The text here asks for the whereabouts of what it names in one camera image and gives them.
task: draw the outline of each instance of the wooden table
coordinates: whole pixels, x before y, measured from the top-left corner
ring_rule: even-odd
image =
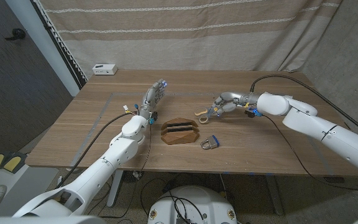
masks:
[[[264,117],[248,118],[243,109],[214,117],[199,125],[200,137],[194,143],[166,145],[161,125],[173,118],[197,120],[193,110],[210,107],[224,91],[247,93],[258,77],[284,74],[312,86],[302,73],[211,72],[211,71],[118,71],[114,76],[93,76],[26,159],[34,167],[69,167],[109,120],[141,102],[144,93],[160,78],[168,86],[158,103],[158,120],[152,125],[151,151],[146,171],[213,172],[230,174],[306,175],[294,153],[274,125]],[[319,111],[319,116],[344,126],[337,113],[306,88],[284,78],[268,78],[256,84],[255,92],[293,95]],[[111,124],[93,144],[80,167],[90,166],[108,148],[110,140],[131,117]],[[303,134],[282,124],[283,116],[270,116],[295,148],[305,167],[314,175],[358,176],[358,169]],[[204,150],[200,142],[214,134],[221,146]],[[149,134],[137,155],[122,170],[140,170],[149,150]]]

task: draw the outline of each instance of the door handle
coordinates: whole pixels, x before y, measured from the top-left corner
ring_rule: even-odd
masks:
[[[12,30],[13,37],[5,37],[6,40],[17,40],[17,39],[24,39],[25,32],[20,28],[16,28]]]

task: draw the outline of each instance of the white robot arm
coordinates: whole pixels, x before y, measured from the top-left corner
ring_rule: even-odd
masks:
[[[213,112],[220,115],[234,110],[237,106],[248,110],[257,109],[257,113],[285,115],[283,124],[295,131],[321,141],[325,146],[358,167],[358,134],[317,117],[316,108],[292,99],[291,96],[263,93],[241,94],[222,93],[208,110],[209,118]]]
[[[144,96],[139,115],[133,116],[110,142],[109,149],[72,183],[45,192],[20,208],[13,217],[36,215],[38,217],[67,217],[84,214],[94,196],[112,173],[134,157],[142,144],[144,131],[152,117],[152,110],[163,97],[166,82],[154,83]]]

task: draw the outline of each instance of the wooden stand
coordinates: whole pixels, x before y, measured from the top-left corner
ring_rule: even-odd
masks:
[[[165,122],[161,127],[161,140],[168,145],[192,143],[200,136],[195,121],[185,118],[175,118]]]

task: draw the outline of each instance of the striped curtain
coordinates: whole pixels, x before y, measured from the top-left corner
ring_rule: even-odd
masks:
[[[88,77],[118,69],[300,68],[341,0],[41,0]]]

